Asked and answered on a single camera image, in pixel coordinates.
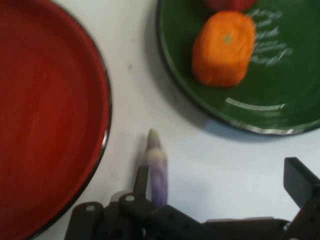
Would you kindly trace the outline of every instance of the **orange carrot piece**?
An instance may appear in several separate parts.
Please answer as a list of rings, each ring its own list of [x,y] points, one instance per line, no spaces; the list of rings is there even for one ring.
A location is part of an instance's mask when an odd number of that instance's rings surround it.
[[[237,85],[247,74],[255,37],[255,24],[249,16],[237,11],[213,15],[193,45],[196,79],[209,86]]]

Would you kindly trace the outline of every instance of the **green plate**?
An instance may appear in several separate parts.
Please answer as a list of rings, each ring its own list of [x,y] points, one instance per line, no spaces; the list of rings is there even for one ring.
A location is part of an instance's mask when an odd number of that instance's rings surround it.
[[[259,0],[255,50],[244,80],[231,88],[197,83],[193,42],[214,13],[202,0],[160,0],[158,36],[174,79],[199,106],[230,125],[261,134],[320,126],[320,0]]]

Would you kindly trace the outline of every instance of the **purple vegetable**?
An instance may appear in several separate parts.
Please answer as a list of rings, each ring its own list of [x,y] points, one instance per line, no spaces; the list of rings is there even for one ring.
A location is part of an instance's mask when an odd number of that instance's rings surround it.
[[[145,162],[151,171],[152,202],[164,206],[168,202],[168,159],[155,129],[148,134]]]

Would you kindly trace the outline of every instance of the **white table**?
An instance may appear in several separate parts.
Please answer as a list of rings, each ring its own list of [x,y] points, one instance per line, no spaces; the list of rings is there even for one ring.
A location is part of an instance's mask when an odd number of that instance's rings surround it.
[[[57,0],[99,45],[112,87],[112,124],[102,161],[75,205],[133,185],[135,162],[152,127],[169,159],[169,203],[198,221],[292,220],[298,207],[283,188],[285,157],[320,174],[320,131],[266,137],[210,119],[176,88],[155,35],[156,0]],[[73,207],[37,240],[62,240]]]

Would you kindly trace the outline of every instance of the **red tomato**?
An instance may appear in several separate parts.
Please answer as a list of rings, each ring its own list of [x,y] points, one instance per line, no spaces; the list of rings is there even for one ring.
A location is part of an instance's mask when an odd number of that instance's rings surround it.
[[[204,0],[212,10],[243,11],[250,8],[258,0]]]

